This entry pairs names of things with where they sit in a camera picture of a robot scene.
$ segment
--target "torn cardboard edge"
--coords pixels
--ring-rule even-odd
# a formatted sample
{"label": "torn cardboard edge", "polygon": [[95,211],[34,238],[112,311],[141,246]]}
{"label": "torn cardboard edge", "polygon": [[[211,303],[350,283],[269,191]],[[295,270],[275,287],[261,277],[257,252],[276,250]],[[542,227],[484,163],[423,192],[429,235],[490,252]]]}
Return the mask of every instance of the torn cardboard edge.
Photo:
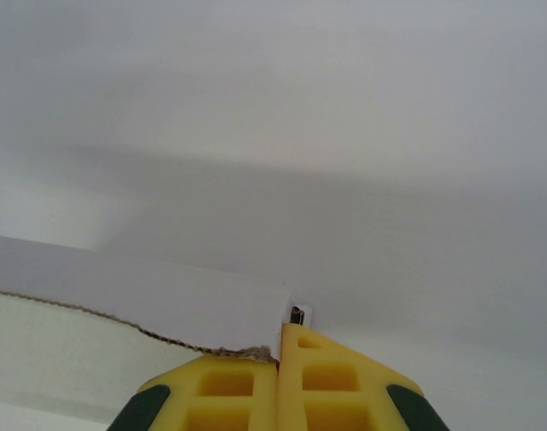
{"label": "torn cardboard edge", "polygon": [[0,295],[88,312],[214,356],[280,359],[281,283],[0,237]]}

